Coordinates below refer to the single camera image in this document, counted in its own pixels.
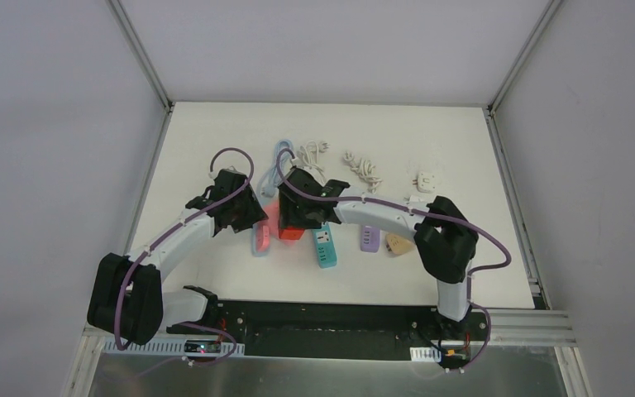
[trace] white panel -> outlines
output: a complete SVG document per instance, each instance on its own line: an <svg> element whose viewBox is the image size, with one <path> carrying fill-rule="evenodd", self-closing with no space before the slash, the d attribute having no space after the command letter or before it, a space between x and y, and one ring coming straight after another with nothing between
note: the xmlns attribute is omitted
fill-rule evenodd
<svg viewBox="0 0 635 397"><path fill-rule="evenodd" d="M566 2L499 129L595 395L635 395L635 2Z"/></svg>
<svg viewBox="0 0 635 397"><path fill-rule="evenodd" d="M162 108L105 2L0 1L0 395L59 395Z"/></svg>
<svg viewBox="0 0 635 397"><path fill-rule="evenodd" d="M270 166L274 145L289 138L296 147L326 140L319 157L326 177L364 188L343 163L344 151L368 156L384 178L378 194L402 200L416 193L419 170L437 176L436 194L450 198L473 223L507 246L513 262L481 271L473 300L496 308L533 307L527 275L505 199L483 112L476 108L359 106L292 103L177 103L140 217L133 246L147 243L179 209L212 181L208 165L226 146L246 150L256 164L254 184ZM238 154L217 166L247 172ZM420 194L429 201L435 194ZM250 231L225 230L197 249L169 274L163 288L197 285L221 299L346 304L436 304L437 283L417 251L394 257L382 246L361 252L360 227L332 225L338 264L318 266L310 233L294 246L272 240L264 257L251 254ZM499 263L503 255L481 238L472 266Z"/></svg>
<svg viewBox="0 0 635 397"><path fill-rule="evenodd" d="M472 104L547 0L123 3L173 100Z"/></svg>

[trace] wall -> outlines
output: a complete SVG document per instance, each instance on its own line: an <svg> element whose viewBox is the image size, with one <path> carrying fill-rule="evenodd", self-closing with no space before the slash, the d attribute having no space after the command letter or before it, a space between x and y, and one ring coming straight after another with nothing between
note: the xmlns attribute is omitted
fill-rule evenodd
<svg viewBox="0 0 635 397"><path fill-rule="evenodd" d="M58 395L163 117L103 0L0 1L0 395Z"/></svg>
<svg viewBox="0 0 635 397"><path fill-rule="evenodd" d="M175 101L489 103L548 0L123 0Z"/></svg>
<svg viewBox="0 0 635 397"><path fill-rule="evenodd" d="M635 2L566 2L498 120L594 393L635 395Z"/></svg>

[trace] white table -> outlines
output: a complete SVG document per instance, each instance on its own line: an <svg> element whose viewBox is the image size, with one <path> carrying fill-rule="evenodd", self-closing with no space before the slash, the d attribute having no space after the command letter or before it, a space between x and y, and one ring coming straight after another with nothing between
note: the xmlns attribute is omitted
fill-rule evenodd
<svg viewBox="0 0 635 397"><path fill-rule="evenodd" d="M321 155L329 179L365 189L342 162L345 150L367 156L384 178L378 193L393 199L419 194L412 180L419 170L437 175L436 194L452 199L464 215L502 241L513 261L483 271L473 280L473 300L496 308L533 308L502 180L488 128L479 108L430 108L272 103L177 103L147 192L133 247L148 242L176 219L184 205L212 181L208 164L226 146L247 151L256 170L252 185L272 161L275 143L298 146L327 141ZM248 172L241 155L228 153L219 167ZM200 244L165 281L164 289L198 285L221 299L346 304L436 304L435 280L417 251L393 257L385 246L361 252L360 228L331 225L336 267L318 267L309 232L294 246L272 240L270 253L254 257L250 232L227 229ZM502 254L480 239L473 266L498 263Z"/></svg>

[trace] purple power strip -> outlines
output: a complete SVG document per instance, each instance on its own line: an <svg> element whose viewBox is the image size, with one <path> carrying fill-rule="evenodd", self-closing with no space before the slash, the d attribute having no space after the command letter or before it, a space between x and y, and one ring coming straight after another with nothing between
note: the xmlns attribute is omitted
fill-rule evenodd
<svg viewBox="0 0 635 397"><path fill-rule="evenodd" d="M361 250L363 252L378 252L381 245L381 231L375 227L361 227Z"/></svg>

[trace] red object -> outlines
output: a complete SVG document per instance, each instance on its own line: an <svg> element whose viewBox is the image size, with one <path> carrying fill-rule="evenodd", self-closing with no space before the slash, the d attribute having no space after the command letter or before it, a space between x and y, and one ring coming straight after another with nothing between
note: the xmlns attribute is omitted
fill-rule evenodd
<svg viewBox="0 0 635 397"><path fill-rule="evenodd" d="M286 227L285 229L279 229L279 238L281 240L300 240L303 233L305 233L305 229Z"/></svg>

